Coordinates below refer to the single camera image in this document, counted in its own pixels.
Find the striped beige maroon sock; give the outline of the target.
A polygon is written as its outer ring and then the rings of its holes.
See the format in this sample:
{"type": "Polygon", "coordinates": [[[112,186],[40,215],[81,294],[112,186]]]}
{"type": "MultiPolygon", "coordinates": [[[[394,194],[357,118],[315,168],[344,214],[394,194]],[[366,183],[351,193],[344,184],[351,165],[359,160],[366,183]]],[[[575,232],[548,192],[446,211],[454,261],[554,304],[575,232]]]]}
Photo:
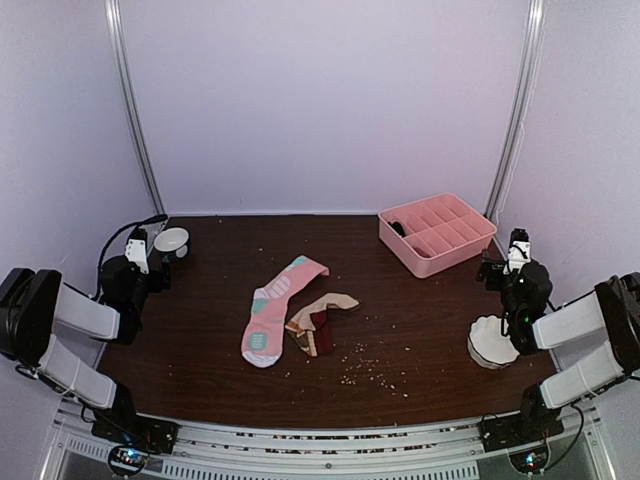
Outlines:
{"type": "Polygon", "coordinates": [[[286,333],[310,358],[333,352],[334,343],[329,326],[331,311],[353,311],[360,302],[342,293],[327,293],[300,309],[285,324],[286,333]]]}

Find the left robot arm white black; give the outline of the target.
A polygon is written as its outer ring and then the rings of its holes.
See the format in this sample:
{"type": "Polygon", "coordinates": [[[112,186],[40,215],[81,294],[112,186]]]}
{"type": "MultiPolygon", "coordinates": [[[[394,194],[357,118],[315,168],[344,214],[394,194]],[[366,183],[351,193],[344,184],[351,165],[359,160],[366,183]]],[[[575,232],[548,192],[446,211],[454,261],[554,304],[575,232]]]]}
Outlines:
{"type": "Polygon", "coordinates": [[[61,324],[92,339],[131,344],[142,329],[148,295],[171,286],[168,263],[143,271],[125,256],[109,259],[92,299],[67,284],[57,270],[14,268],[1,282],[1,355],[16,370],[90,407],[123,444],[137,442],[144,424],[128,387],[99,373],[54,334],[61,324]]]}

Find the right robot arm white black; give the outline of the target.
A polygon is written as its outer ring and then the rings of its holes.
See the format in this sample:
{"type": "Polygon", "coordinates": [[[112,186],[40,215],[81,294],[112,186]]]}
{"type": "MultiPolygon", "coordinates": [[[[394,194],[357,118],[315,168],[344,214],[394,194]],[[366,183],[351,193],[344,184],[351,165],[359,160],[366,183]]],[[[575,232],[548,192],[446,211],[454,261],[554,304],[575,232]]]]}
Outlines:
{"type": "Polygon", "coordinates": [[[639,275],[612,276],[589,293],[552,309],[552,283],[539,262],[482,260],[476,275],[500,295],[500,316],[477,318],[467,336],[471,358],[501,369],[518,358],[603,330],[606,338],[571,367],[527,388],[511,416],[513,433],[530,442],[554,424],[561,409],[596,396],[633,376],[639,368],[639,275]]]}

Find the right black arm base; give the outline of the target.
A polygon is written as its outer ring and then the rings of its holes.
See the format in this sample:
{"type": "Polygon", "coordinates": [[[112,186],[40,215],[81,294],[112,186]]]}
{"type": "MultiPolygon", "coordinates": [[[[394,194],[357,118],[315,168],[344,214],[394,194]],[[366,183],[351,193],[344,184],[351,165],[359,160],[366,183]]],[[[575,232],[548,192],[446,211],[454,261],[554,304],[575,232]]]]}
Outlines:
{"type": "Polygon", "coordinates": [[[564,432],[563,423],[559,419],[542,424],[531,423],[521,413],[482,419],[478,429],[485,452],[543,442],[564,432]]]}

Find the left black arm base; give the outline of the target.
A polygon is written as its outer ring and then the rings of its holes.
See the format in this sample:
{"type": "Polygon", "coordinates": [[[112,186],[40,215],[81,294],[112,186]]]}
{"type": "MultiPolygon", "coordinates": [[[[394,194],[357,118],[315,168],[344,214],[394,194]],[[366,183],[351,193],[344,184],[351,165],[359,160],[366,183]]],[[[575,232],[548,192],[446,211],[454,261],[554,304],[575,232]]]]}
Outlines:
{"type": "Polygon", "coordinates": [[[141,416],[132,428],[117,426],[106,419],[93,423],[91,434],[113,443],[134,447],[151,454],[171,454],[179,426],[175,422],[141,416]]]}

